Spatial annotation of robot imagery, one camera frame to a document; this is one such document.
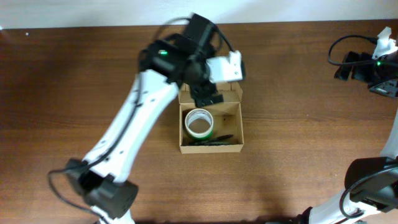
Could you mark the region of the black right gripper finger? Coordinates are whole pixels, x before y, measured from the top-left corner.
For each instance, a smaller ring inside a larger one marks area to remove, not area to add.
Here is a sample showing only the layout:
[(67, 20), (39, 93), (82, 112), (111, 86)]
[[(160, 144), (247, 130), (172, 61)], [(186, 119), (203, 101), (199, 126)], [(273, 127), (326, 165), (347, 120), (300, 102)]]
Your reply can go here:
[(369, 91), (382, 96), (397, 98), (397, 79), (375, 84), (369, 88)]
[[(350, 51), (343, 59), (343, 63), (361, 62), (371, 60), (372, 56), (368, 53), (362, 52), (360, 54)], [(347, 81), (351, 79), (359, 80), (365, 83), (373, 81), (374, 66), (373, 65), (353, 65), (353, 66), (340, 66), (335, 72), (334, 78)]]

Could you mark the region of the beige masking tape roll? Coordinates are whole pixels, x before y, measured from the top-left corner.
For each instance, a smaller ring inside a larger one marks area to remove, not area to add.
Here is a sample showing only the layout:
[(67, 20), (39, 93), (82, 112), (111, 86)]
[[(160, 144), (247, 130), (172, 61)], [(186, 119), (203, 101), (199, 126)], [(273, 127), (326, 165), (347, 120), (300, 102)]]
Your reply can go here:
[(184, 125), (186, 130), (191, 129), (196, 133), (202, 133), (208, 129), (214, 129), (214, 119), (209, 111), (197, 108), (188, 112)]

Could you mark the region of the brown cardboard box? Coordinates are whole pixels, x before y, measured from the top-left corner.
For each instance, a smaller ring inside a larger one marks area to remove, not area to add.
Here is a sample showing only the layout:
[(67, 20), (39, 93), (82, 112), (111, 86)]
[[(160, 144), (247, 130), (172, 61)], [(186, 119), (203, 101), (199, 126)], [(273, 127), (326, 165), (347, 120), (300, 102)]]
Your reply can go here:
[[(188, 85), (183, 85), (178, 96), (180, 114), (180, 152), (182, 154), (222, 153), (240, 152), (244, 146), (243, 119), (241, 111), (241, 100), (243, 91), (239, 83), (222, 83), (217, 85), (218, 93), (223, 95), (224, 102), (200, 109), (209, 111), (214, 119), (212, 136), (207, 140), (192, 139), (185, 128), (184, 120), (189, 111), (197, 109), (190, 96)], [(190, 142), (213, 141), (219, 136), (233, 134), (232, 138), (226, 139), (230, 145), (224, 146), (189, 146)]]

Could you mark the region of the green tape roll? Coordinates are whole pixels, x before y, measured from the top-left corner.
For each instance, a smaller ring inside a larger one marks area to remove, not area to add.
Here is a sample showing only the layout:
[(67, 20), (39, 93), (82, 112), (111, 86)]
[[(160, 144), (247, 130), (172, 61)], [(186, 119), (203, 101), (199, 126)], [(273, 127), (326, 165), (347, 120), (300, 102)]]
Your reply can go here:
[(195, 139), (195, 140), (207, 140), (207, 139), (209, 139), (212, 136), (213, 129), (208, 129), (207, 131), (202, 132), (202, 133), (196, 133), (196, 132), (192, 131), (191, 129), (188, 129), (187, 133), (192, 139)]

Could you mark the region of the black slim pen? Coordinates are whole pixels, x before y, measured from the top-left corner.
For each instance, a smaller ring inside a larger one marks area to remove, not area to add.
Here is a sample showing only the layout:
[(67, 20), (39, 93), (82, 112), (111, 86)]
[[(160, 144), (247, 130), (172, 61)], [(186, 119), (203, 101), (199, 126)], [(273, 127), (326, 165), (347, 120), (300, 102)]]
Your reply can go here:
[(223, 135), (223, 136), (214, 138), (213, 141), (224, 141), (226, 139), (232, 138), (233, 136), (234, 136), (233, 134), (227, 134), (227, 135)]

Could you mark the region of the dark grey pen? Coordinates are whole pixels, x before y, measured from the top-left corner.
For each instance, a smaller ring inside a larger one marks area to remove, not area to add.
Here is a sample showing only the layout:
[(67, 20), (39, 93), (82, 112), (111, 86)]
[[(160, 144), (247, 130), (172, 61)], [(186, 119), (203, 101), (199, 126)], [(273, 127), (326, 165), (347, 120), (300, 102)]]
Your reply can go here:
[(228, 141), (202, 141), (202, 142), (190, 142), (189, 146), (224, 146), (230, 145)]

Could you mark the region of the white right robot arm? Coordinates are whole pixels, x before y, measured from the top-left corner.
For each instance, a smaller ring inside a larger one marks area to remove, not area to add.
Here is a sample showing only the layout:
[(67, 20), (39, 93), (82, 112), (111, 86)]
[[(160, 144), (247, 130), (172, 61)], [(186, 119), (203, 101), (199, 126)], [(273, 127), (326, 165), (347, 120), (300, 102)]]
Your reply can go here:
[[(349, 52), (335, 78), (365, 82), (369, 91), (397, 98), (397, 52)], [(362, 218), (397, 208), (397, 124), (377, 157), (354, 160), (345, 175), (345, 187), (317, 206), (308, 207), (293, 223), (359, 223)]]

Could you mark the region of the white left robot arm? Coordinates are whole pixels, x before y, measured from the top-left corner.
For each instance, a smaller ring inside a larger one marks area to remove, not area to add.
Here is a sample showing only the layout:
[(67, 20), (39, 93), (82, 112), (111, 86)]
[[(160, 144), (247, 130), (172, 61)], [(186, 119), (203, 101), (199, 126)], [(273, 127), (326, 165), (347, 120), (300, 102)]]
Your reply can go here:
[(240, 80), (242, 55), (218, 56), (211, 37), (172, 34), (139, 53), (138, 74), (121, 109), (98, 143), (62, 172), (99, 223), (132, 223), (138, 186), (128, 179), (134, 160), (164, 109), (188, 85), (197, 107), (221, 103), (217, 84)]

